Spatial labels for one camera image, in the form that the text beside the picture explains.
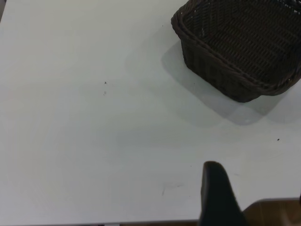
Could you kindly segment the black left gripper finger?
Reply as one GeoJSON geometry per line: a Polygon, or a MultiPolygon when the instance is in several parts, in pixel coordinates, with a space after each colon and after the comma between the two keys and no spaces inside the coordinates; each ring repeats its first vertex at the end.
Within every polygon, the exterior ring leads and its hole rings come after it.
{"type": "Polygon", "coordinates": [[[233,193],[225,168],[218,162],[203,165],[200,226],[246,226],[247,220],[233,193]]]}

